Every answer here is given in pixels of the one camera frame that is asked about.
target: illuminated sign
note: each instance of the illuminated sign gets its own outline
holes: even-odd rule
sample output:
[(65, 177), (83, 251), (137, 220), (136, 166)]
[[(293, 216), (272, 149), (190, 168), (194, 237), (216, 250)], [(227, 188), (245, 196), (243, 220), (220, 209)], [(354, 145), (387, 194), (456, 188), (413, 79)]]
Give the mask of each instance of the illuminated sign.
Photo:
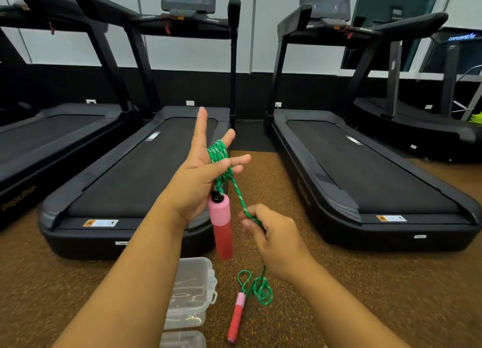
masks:
[(472, 40), (474, 38), (476, 38), (477, 35), (474, 34), (474, 33), (469, 33), (467, 35), (463, 35), (463, 36), (452, 36), (452, 37), (449, 37), (449, 39), (447, 41), (463, 41), (463, 40)]

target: person's left arm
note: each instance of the person's left arm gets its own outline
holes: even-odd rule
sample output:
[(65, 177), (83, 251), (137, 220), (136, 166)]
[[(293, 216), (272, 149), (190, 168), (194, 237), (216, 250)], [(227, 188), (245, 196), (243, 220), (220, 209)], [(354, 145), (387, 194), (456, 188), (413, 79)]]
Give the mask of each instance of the person's left arm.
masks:
[[(207, 113), (200, 108), (187, 160), (160, 194), (105, 279), (60, 335), (54, 348), (158, 347), (177, 272), (183, 231), (207, 205), (213, 180), (250, 156), (211, 164)], [(229, 130), (226, 147), (234, 139)]]

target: hand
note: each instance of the hand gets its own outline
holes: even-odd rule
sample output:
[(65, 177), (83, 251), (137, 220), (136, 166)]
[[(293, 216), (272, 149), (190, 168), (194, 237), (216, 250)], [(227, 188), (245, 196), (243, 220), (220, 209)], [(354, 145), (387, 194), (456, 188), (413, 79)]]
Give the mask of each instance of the hand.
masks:
[(293, 219), (270, 210), (263, 204), (248, 207), (252, 216), (256, 216), (266, 229), (263, 230), (254, 221), (248, 219), (243, 211), (243, 231), (255, 239), (256, 247), (266, 267), (282, 280), (293, 284), (300, 270), (316, 263), (298, 232)]
[[(239, 174), (243, 171), (243, 165), (251, 160), (251, 156), (246, 154), (211, 163), (206, 144), (207, 119), (206, 109), (199, 108), (188, 158), (159, 196), (159, 199), (187, 222), (193, 220), (206, 208), (216, 177), (223, 174), (230, 166), (233, 174)], [(226, 148), (229, 148), (235, 135), (234, 130), (229, 129), (223, 136), (221, 140)]]

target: jump rope handle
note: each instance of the jump rope handle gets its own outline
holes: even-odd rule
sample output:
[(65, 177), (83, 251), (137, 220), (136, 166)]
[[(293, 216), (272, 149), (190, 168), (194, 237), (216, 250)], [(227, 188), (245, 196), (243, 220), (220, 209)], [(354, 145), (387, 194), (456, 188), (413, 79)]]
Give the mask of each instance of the jump rope handle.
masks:
[(231, 344), (235, 344), (236, 339), (238, 338), (239, 324), (241, 324), (241, 316), (243, 315), (245, 300), (246, 295), (243, 292), (238, 293), (231, 324), (229, 324), (229, 330), (227, 331), (227, 341)]
[(233, 257), (233, 242), (229, 197), (213, 191), (208, 199), (208, 207), (213, 223), (217, 255), (220, 260), (230, 259)]

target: floor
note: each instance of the floor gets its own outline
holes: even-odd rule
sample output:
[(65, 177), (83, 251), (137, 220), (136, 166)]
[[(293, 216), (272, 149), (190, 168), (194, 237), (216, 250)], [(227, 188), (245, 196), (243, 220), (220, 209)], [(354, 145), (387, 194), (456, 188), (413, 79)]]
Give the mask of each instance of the floor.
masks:
[[(277, 153), (261, 123), (238, 124), (232, 156), (249, 152), (253, 160), (236, 177), (248, 204), (263, 202), (292, 217), (311, 253), (378, 318), (414, 348), (474, 348), (482, 341), (482, 235), (460, 253), (376, 254), (326, 244), (310, 225)], [(482, 164), (455, 165), (412, 160), (482, 202)], [(232, 215), (240, 210), (232, 202)], [(235, 255), (212, 260), (218, 279), (217, 302), (199, 327), (208, 347), (228, 347), (226, 332), (239, 291), (237, 273), (255, 275), (262, 264), (254, 243), (232, 220)], [(112, 266), (58, 258), (37, 229), (31, 210), (0, 232), (0, 345), (48, 347), (86, 302)], [(321, 347), (306, 303), (268, 271), (274, 301), (262, 307), (250, 299), (238, 336), (238, 348)]]

